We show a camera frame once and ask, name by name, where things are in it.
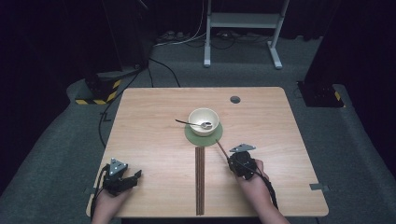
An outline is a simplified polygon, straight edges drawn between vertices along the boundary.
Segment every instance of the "chopsticks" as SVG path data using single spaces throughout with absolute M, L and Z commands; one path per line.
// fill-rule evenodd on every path
M 196 215 L 201 216 L 205 210 L 205 148 L 195 148 L 195 189 Z

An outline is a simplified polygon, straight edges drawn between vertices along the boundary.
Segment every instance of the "table top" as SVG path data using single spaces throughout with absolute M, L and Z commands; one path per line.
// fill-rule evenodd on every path
M 240 103 L 232 103 L 232 96 Z M 328 214 L 323 193 L 309 186 L 318 180 L 281 88 L 141 88 L 123 93 L 100 166 L 115 158 L 129 164 L 124 177 L 143 171 L 117 217 L 197 217 L 195 145 L 175 119 L 187 120 L 199 107 L 218 113 L 226 150 L 241 143 L 256 147 L 249 153 L 264 162 L 284 216 Z M 255 216 L 219 146 L 205 147 L 202 217 Z

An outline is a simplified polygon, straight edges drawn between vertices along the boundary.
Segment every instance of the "spoon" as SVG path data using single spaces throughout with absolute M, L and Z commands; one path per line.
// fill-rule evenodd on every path
M 193 124 L 193 123 L 188 123 L 186 121 L 181 121 L 178 119 L 175 119 L 175 121 L 180 122 L 180 123 L 190 124 L 190 125 L 198 125 L 198 126 L 201 126 L 201 128 L 207 129 L 207 130 L 209 130 L 213 127 L 211 122 L 203 122 L 202 124 Z

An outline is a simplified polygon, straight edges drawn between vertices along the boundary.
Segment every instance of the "green plate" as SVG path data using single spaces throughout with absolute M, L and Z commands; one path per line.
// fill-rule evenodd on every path
M 186 124 L 184 127 L 184 134 L 186 134 L 187 139 L 189 139 L 189 141 L 194 145 L 198 147 L 208 147 L 216 144 L 216 139 L 220 140 L 222 137 L 222 126 L 221 123 L 219 123 L 218 127 L 212 134 L 206 137 L 201 137 L 192 131 L 189 124 Z

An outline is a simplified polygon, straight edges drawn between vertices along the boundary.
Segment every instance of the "white bowl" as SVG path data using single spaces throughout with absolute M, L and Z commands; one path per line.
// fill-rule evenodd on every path
M 209 136 L 219 126 L 218 114 L 209 108 L 198 108 L 192 111 L 189 115 L 189 123 L 202 124 L 204 122 L 211 122 L 211 129 L 204 129 L 199 125 L 190 125 L 192 131 L 198 136 Z

